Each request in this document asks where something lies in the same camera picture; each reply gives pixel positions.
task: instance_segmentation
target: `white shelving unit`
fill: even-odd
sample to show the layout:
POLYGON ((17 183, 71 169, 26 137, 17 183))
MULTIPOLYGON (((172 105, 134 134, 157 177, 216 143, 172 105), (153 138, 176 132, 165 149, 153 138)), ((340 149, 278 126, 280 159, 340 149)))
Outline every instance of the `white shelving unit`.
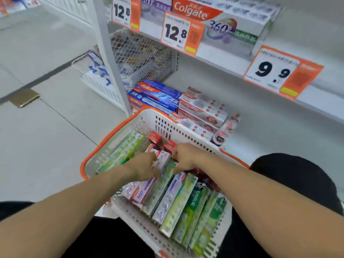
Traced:
MULTIPOLYGON (((290 0, 274 1, 290 3, 290 0)), ((205 44, 198 48, 196 58, 175 51, 172 56, 175 70, 164 83, 180 91, 195 87, 226 103, 230 113, 242 114, 242 121, 231 138, 230 154, 248 164, 273 152, 304 157, 327 172, 337 186, 340 199, 344 200, 344 85, 341 78, 344 26, 329 11, 324 12, 322 19, 317 16, 321 0, 307 6, 308 1, 312 0, 295 0, 299 10, 292 9, 295 8, 292 3, 289 8, 283 8, 266 39, 257 43, 253 52, 255 54, 264 44, 325 66, 295 101, 243 80, 253 57, 241 58, 205 44)), ((63 16, 82 20, 80 27, 87 22, 92 29, 113 84, 116 95, 113 104, 129 116, 130 104, 110 42, 110 33, 118 29, 118 25, 109 22, 108 3, 86 2, 87 19, 67 11, 63 11, 63 16)), ((338 9, 333 3, 333 14, 338 14, 338 9)), ((141 18, 139 30, 142 35, 160 41, 161 26, 141 18)), ((90 84, 89 74, 82 76, 83 81, 99 93, 99 89, 90 84)), ((117 211, 135 231, 140 231, 139 235, 150 246, 160 247, 151 233, 144 232, 131 218, 137 215, 134 209, 117 211)))

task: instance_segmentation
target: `white plastic basket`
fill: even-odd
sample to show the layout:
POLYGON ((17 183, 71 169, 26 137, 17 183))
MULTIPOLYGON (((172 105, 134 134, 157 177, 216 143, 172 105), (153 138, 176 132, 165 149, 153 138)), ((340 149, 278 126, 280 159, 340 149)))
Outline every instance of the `white plastic basket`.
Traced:
MULTIPOLYGON (((220 154, 228 160, 233 161, 233 156, 222 153, 217 146, 205 140, 201 136, 188 130, 165 113, 146 107, 139 110, 135 115, 123 121, 116 127, 99 146, 82 162, 80 173, 84 179, 96 174, 97 168, 117 148, 125 138, 132 132, 138 131, 148 134, 156 131, 162 135, 164 142, 172 139, 176 143, 193 143, 206 151, 220 154)), ((111 201, 113 211, 125 221, 138 234, 155 253, 163 257, 193 257, 193 254, 185 250, 181 245, 167 239, 159 232, 159 227, 144 215, 136 206, 129 202, 125 197, 115 195, 111 201)), ((226 209, 211 241, 205 249, 204 257, 216 257, 219 247, 231 223, 231 204, 227 202, 226 209)))

